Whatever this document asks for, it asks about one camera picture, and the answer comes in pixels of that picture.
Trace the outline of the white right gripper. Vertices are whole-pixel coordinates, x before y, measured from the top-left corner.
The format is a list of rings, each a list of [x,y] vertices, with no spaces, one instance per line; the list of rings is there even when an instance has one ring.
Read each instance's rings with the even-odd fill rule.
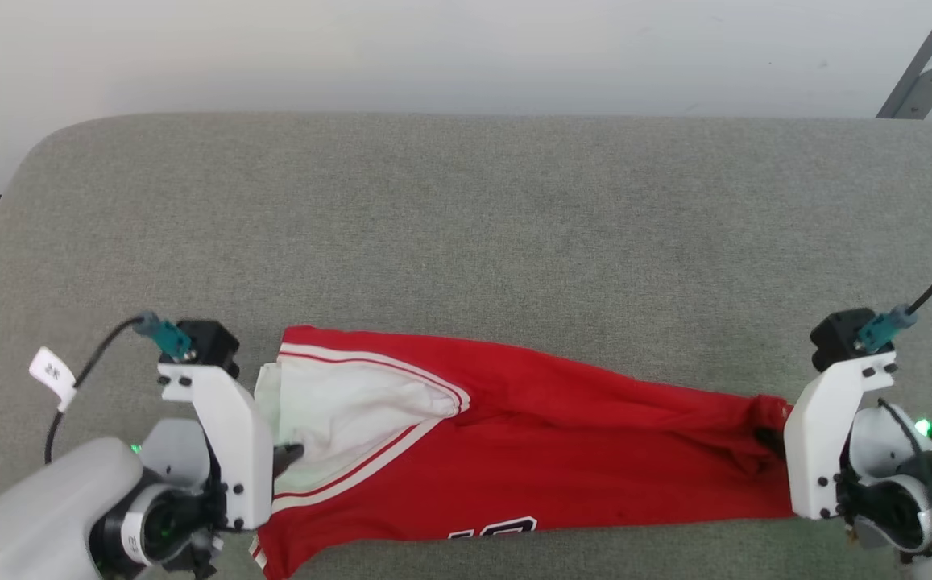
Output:
[[[835,363],[803,390],[785,431],[760,426],[757,443],[787,463],[797,516],[843,522],[864,548],[932,550],[932,440],[895,404],[863,408],[893,385],[889,351]]]

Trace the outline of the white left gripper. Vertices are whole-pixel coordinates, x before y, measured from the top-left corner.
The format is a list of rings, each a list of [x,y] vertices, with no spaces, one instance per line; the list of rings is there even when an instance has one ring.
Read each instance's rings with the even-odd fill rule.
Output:
[[[130,489],[114,507],[114,576],[160,568],[208,578],[229,532],[255,531],[271,516],[273,436],[251,393],[227,370],[160,363],[167,401],[192,405],[192,420],[156,423],[137,451],[121,449]],[[275,445],[274,479],[304,455]]]

